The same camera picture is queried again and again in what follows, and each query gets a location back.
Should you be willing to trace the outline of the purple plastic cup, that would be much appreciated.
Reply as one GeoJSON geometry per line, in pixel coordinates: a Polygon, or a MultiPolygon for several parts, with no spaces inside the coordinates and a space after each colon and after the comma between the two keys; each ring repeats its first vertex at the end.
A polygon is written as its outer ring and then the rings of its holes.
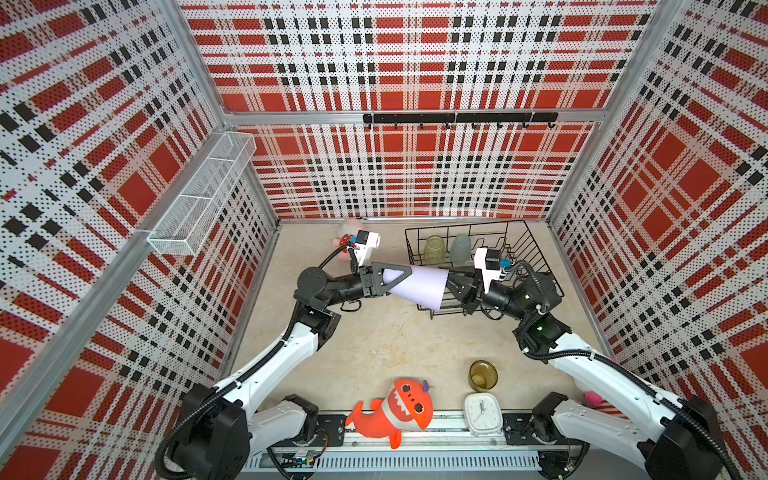
{"type": "Polygon", "coordinates": [[[412,275],[394,290],[393,295],[433,311],[442,307],[449,271],[441,268],[410,265],[412,275]]]}

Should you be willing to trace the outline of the bright green plastic cup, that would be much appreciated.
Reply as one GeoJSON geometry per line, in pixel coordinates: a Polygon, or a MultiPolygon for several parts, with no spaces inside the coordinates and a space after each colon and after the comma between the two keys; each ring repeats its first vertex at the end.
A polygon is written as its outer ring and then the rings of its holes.
{"type": "Polygon", "coordinates": [[[429,236],[424,244],[422,262],[426,266],[440,266],[445,263],[446,243],[439,235],[429,236]]]}

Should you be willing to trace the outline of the olive glass cup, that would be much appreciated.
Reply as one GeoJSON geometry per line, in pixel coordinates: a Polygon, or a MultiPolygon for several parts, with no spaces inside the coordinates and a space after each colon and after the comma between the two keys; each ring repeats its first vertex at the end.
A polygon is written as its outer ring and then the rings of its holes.
{"type": "Polygon", "coordinates": [[[498,380],[497,369],[487,360],[476,360],[469,367],[468,382],[476,392],[490,391],[498,384],[498,380]]]}

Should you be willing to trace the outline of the teal textured plastic cup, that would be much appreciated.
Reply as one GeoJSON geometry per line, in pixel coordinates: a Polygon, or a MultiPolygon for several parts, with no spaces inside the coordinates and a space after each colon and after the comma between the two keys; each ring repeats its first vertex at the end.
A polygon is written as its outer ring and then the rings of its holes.
{"type": "Polygon", "coordinates": [[[459,234],[453,239],[449,249],[450,261],[454,267],[467,265],[472,261],[472,240],[467,234],[459,234]]]}

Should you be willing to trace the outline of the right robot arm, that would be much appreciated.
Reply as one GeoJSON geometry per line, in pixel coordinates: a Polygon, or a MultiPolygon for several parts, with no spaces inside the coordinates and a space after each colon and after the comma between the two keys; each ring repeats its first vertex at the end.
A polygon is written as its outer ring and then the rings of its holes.
{"type": "Polygon", "coordinates": [[[553,315],[561,297],[552,275],[525,261],[510,269],[522,275],[514,285],[502,283],[505,269],[452,269],[447,288],[466,313],[493,310],[518,320],[514,335],[527,358],[568,374],[618,411],[550,395],[545,417],[560,436],[609,451],[652,479],[715,479],[721,472],[740,478],[710,403],[655,386],[600,354],[553,315]]]}

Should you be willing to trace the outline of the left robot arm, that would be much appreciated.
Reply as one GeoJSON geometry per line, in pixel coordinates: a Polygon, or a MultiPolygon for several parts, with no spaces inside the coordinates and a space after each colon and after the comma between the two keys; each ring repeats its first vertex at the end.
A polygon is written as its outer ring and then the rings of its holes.
{"type": "Polygon", "coordinates": [[[413,273],[409,265],[374,262],[333,277],[322,265],[297,279],[290,321],[270,346],[211,387],[196,384],[182,398],[177,423],[161,441],[154,468],[163,479],[234,479],[249,457],[288,439],[314,434],[317,407],[292,395],[263,409],[264,400],[334,334],[332,306],[386,296],[413,273]]]}

